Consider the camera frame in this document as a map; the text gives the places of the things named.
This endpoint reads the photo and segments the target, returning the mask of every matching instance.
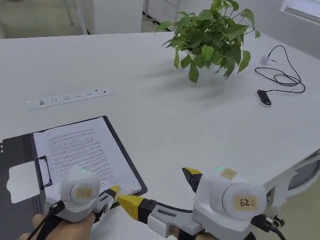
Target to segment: yellow tip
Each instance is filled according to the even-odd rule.
[[[110,187],[110,189],[117,193],[119,191],[120,187],[118,185],[114,185],[114,186]]]
[[[123,209],[134,219],[138,221],[138,207],[143,201],[140,196],[119,195],[118,202]]]
[[[184,169],[188,170],[191,175],[193,174],[201,174],[201,172],[197,169],[189,168],[189,167],[184,167]]]

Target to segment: floor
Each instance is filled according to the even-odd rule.
[[[80,35],[74,6],[71,14],[75,20],[70,25],[62,0],[0,0],[0,13],[8,38]],[[156,25],[143,17],[141,32],[154,32]],[[287,240],[320,239],[319,216],[320,179],[304,193],[293,196],[283,206],[286,225],[281,231]],[[254,230],[258,240],[277,240],[273,233]]]

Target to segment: black remote control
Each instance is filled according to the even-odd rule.
[[[271,101],[270,101],[266,91],[258,90],[258,91],[256,91],[256,96],[259,100],[259,103],[262,106],[267,107],[267,108],[271,108]]]

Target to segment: table surface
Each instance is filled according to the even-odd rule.
[[[148,187],[146,198],[179,208],[193,206],[182,167],[201,171],[225,165],[266,185],[319,148],[320,61],[286,46],[307,89],[279,88],[250,66],[227,80],[173,67],[174,50],[161,47],[172,33],[67,36],[0,40],[0,140],[92,117],[108,116]],[[252,61],[279,44],[248,36]],[[289,70],[282,50],[272,55]],[[29,111],[27,102],[75,91],[107,88],[113,95]],[[92,232],[94,239],[162,239],[120,208]]]

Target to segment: potted plant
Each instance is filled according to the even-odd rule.
[[[255,37],[260,33],[255,28],[254,14],[250,9],[239,10],[239,4],[234,0],[212,0],[211,8],[203,10],[198,16],[194,13],[179,12],[183,17],[173,23],[162,22],[159,30],[173,28],[173,38],[162,46],[175,49],[174,66],[184,69],[189,67],[189,79],[197,83],[198,68],[211,65],[225,69],[224,76],[228,78],[238,65],[238,73],[244,70],[250,61],[250,52],[242,50],[244,35],[254,32]],[[250,25],[240,24],[244,19]],[[187,56],[180,61],[179,52],[186,51]]]

